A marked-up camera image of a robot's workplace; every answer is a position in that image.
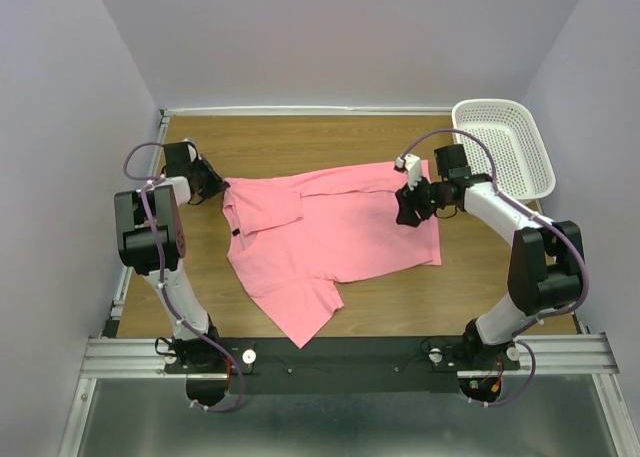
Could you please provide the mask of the pink t shirt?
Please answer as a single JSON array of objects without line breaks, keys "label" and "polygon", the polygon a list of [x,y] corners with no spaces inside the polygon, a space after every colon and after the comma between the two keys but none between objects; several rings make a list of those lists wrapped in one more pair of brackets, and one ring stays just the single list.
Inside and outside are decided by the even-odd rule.
[{"label": "pink t shirt", "polygon": [[299,348],[344,303],[339,283],[442,263],[438,224],[396,222],[404,175],[390,163],[231,178],[228,260],[253,302]]}]

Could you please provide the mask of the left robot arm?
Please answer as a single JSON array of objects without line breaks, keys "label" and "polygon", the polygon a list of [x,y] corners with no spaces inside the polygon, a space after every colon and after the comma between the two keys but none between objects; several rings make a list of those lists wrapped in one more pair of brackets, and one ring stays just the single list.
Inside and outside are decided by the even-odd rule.
[{"label": "left robot arm", "polygon": [[139,144],[125,158],[123,172],[136,181],[136,190],[114,196],[116,242],[123,265],[147,282],[167,313],[172,337],[158,354],[182,371],[213,372],[227,359],[218,344],[218,331],[198,301],[188,279],[184,259],[186,236],[180,216],[182,205],[199,205],[228,188],[196,145],[186,139],[157,144],[164,155],[158,175],[129,172]]}]

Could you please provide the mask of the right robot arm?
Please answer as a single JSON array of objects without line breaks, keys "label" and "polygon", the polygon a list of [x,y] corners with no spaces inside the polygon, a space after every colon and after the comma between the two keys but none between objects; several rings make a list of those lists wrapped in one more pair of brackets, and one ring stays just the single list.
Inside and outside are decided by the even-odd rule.
[{"label": "right robot arm", "polygon": [[462,145],[441,147],[435,157],[437,182],[424,175],[418,156],[396,158],[395,170],[407,177],[395,193],[397,224],[417,227],[453,206],[482,220],[511,248],[506,295],[467,324],[457,347],[458,358],[480,369],[536,321],[570,311],[585,297],[581,232],[571,221],[542,217],[502,193],[493,175],[473,173]]}]

